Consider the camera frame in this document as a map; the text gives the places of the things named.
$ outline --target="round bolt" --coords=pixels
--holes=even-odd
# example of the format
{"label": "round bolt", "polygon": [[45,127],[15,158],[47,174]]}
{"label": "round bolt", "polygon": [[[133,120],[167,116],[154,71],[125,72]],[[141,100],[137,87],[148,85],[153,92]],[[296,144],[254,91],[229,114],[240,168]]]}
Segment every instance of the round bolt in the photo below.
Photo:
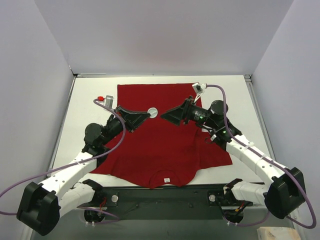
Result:
{"label": "round bolt", "polygon": [[210,202],[215,202],[215,201],[216,201],[216,196],[213,195],[213,194],[211,194],[211,195],[209,196],[209,201],[210,201]]}
{"label": "round bolt", "polygon": [[113,203],[118,202],[118,199],[119,199],[119,197],[118,197],[117,195],[113,195],[113,196],[111,197],[111,201],[112,201]]}

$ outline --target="gray floor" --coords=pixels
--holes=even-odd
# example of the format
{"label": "gray floor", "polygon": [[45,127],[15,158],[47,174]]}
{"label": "gray floor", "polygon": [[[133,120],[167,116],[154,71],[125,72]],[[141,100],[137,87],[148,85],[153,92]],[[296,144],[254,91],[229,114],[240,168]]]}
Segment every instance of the gray floor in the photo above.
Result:
{"label": "gray floor", "polygon": [[[263,219],[264,209],[246,209],[243,223]],[[273,216],[252,227],[227,226],[224,220],[123,220],[116,223],[85,226],[80,212],[62,217],[47,236],[33,234],[33,240],[257,240],[261,226],[292,227],[288,220]]]}

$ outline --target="gray wall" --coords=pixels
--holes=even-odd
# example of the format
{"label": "gray wall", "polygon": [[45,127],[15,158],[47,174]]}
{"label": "gray wall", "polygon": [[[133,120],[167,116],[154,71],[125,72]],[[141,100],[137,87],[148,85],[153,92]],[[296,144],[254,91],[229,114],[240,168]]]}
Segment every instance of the gray wall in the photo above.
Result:
{"label": "gray wall", "polygon": [[74,73],[252,74],[293,0],[35,0]]}
{"label": "gray wall", "polygon": [[[276,159],[304,173],[320,217],[320,1],[295,0],[253,74]],[[304,205],[302,220],[311,223]],[[319,239],[320,228],[306,230]]]}
{"label": "gray wall", "polygon": [[[33,0],[0,2],[0,191],[48,168],[72,73]],[[16,212],[23,186],[0,199]],[[23,224],[0,215],[0,239],[20,239]]]}

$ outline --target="red object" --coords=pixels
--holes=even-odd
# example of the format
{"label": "red object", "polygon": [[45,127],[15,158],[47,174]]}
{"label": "red object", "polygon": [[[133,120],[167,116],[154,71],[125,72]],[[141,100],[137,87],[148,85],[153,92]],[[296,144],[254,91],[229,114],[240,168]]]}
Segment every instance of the red object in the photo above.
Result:
{"label": "red object", "polygon": [[[158,110],[136,131],[126,134],[123,143],[93,171],[111,174],[131,183],[156,188],[164,184],[188,184],[199,169],[231,165],[227,152],[216,144],[205,143],[207,132],[194,122],[176,126],[160,115],[195,95],[191,84],[118,85],[118,106],[131,111]],[[112,148],[120,135],[107,145]]]}
{"label": "red object", "polygon": [[98,96],[98,101],[103,102],[105,98],[103,96]]}

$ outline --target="white round disc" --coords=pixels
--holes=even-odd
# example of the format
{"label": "white round disc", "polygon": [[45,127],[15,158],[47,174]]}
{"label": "white round disc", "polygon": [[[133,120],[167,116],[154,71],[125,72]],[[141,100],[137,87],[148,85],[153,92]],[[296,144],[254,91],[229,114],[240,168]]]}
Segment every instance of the white round disc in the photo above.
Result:
{"label": "white round disc", "polygon": [[150,118],[154,119],[158,115],[158,110],[155,107],[151,107],[149,108],[148,113],[151,115]]}

